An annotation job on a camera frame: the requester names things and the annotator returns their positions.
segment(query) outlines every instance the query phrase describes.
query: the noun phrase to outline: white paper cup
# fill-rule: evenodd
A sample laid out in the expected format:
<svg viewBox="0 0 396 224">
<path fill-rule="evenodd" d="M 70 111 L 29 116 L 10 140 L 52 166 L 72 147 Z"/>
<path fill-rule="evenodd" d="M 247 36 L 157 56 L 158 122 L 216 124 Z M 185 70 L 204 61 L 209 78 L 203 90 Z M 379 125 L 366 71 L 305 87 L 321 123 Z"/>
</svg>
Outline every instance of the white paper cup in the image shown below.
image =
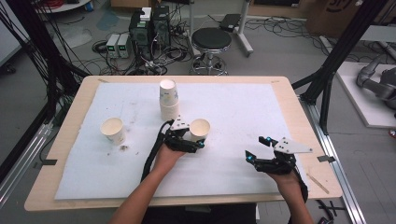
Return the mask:
<svg viewBox="0 0 396 224">
<path fill-rule="evenodd" d="M 161 108 L 161 119 L 163 121 L 176 119 L 177 116 L 179 115 L 178 102 L 172 106 L 166 106 L 160 104 L 160 108 Z"/>
<path fill-rule="evenodd" d="M 172 106 L 178 103 L 176 82 L 164 79 L 160 82 L 160 104 Z"/>
<path fill-rule="evenodd" d="M 191 141 L 206 139 L 209 134 L 210 124 L 206 119 L 195 119 L 190 124 Z"/>
<path fill-rule="evenodd" d="M 125 140 L 125 129 L 123 128 L 121 119 L 107 119 L 100 127 L 100 131 L 116 146 Z"/>
</svg>

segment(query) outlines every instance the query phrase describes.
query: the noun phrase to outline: white paper sheet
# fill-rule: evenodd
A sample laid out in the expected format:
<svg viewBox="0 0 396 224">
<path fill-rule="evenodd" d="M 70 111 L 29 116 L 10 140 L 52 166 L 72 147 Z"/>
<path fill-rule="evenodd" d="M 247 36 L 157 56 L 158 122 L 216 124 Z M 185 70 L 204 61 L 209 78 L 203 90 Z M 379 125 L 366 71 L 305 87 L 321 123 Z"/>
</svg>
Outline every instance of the white paper sheet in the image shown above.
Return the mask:
<svg viewBox="0 0 396 224">
<path fill-rule="evenodd" d="M 125 198 L 139 184 L 143 165 L 163 124 L 159 83 L 103 83 L 68 156 L 55 199 Z M 177 83 L 180 114 L 187 122 L 207 119 L 205 148 L 183 156 L 155 196 L 277 192 L 275 182 L 245 161 L 245 150 L 272 159 L 260 135 L 290 137 L 271 85 Z M 101 123 L 124 121 L 126 141 L 114 147 Z M 304 169 L 298 163 L 306 182 Z"/>
</svg>

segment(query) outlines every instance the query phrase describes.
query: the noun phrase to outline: wooden tabletop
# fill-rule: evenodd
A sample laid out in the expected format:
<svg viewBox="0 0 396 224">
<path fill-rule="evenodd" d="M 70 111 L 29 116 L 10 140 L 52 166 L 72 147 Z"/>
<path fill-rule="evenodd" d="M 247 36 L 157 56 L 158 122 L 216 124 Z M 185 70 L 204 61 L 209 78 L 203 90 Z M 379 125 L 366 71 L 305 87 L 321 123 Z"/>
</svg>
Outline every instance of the wooden tabletop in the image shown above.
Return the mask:
<svg viewBox="0 0 396 224">
<path fill-rule="evenodd" d="M 290 136 L 294 141 L 313 148 L 313 153 L 301 154 L 300 159 L 308 176 L 310 199 L 341 197 L 342 191 L 338 181 L 327 162 L 319 162 L 323 150 L 306 117 L 294 90 L 285 77 L 202 77 L 202 76 L 166 76 L 176 83 L 262 83 L 271 84 L 282 110 Z M 159 83 L 164 77 L 86 77 L 78 94 L 67 113 L 64 123 L 49 151 L 48 160 L 57 160 L 56 165 L 43 166 L 35 184 L 26 200 L 28 211 L 45 211 L 79 208 L 118 207 L 123 199 L 103 200 L 61 200 L 54 196 L 64 172 L 64 166 L 76 138 L 85 114 L 89 110 L 96 89 L 102 82 L 109 83 Z M 267 202 L 283 200 L 279 194 L 221 195 L 199 197 L 153 198 L 150 205 L 172 204 L 208 204 L 208 203 L 242 203 Z"/>
</svg>

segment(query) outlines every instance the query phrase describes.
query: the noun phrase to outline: gray floor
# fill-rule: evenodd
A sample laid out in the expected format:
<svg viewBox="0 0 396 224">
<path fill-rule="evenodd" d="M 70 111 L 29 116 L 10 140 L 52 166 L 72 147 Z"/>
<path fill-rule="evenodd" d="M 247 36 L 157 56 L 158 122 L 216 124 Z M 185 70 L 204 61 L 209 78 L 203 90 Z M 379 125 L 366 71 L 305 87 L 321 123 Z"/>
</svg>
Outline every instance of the gray floor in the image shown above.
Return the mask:
<svg viewBox="0 0 396 224">
<path fill-rule="evenodd" d="M 129 15 L 127 12 L 116 14 Z M 127 19 L 115 19 L 115 15 L 106 6 L 97 8 L 92 13 L 76 9 L 57 15 L 58 21 L 62 22 L 76 21 L 82 17 L 84 20 L 73 25 L 89 29 L 92 41 L 73 49 L 81 60 L 97 58 L 98 55 L 91 50 L 92 44 L 105 39 L 111 32 L 127 31 L 129 25 Z M 218 21 L 222 19 L 222 16 L 213 17 Z M 208 20 L 210 19 L 205 16 L 197 18 L 196 27 Z M 279 37 L 262 27 L 255 30 L 247 28 L 245 34 L 254 48 L 250 57 L 246 57 L 234 36 L 231 48 L 221 54 L 221 58 L 228 64 L 230 76 L 285 76 L 294 82 L 314 73 L 326 60 L 321 49 L 315 48 L 309 38 Z M 373 56 L 365 47 L 357 47 L 354 51 L 354 54 L 361 56 L 366 53 Z M 0 74 L 0 161 L 15 146 L 46 102 L 45 85 L 27 56 L 20 52 L 11 62 L 17 68 L 17 73 L 7 74 L 2 70 Z M 190 62 L 173 63 L 167 67 L 167 74 L 187 75 L 190 65 Z M 89 68 L 95 74 L 100 71 L 95 65 Z M 300 88 L 296 92 L 302 93 L 304 89 Z M 396 140 L 389 137 L 387 129 L 364 126 L 337 78 L 334 79 L 332 88 L 329 133 L 366 222 L 394 223 L 396 177 L 393 171 L 396 168 Z M 23 205 L 39 173 L 37 167 L 38 158 L 0 210 L 0 223 L 105 223 L 115 211 L 115 208 L 104 208 L 26 212 Z M 335 207 L 344 207 L 342 200 L 332 202 Z M 326 217 L 315 201 L 309 200 L 307 204 L 316 222 L 320 217 Z M 261 223 L 286 223 L 289 217 L 284 203 L 261 203 L 259 208 Z M 336 223 L 350 222 L 343 210 L 336 210 L 334 215 Z"/>
</svg>

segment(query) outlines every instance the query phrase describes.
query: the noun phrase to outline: stool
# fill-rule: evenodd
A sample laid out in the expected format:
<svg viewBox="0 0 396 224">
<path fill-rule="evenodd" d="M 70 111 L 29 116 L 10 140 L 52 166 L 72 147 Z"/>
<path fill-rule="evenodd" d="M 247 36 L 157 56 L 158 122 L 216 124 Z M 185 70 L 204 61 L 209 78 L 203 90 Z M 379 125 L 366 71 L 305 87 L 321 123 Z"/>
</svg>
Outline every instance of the stool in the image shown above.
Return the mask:
<svg viewBox="0 0 396 224">
<path fill-rule="evenodd" d="M 212 71 L 216 71 L 218 76 L 227 75 L 225 62 L 213 54 L 222 53 L 230 47 L 228 33 L 218 28 L 199 29 L 192 34 L 191 43 L 202 55 L 192 61 L 190 72 L 202 74 L 201 71 L 206 71 L 207 75 L 211 75 Z"/>
</svg>

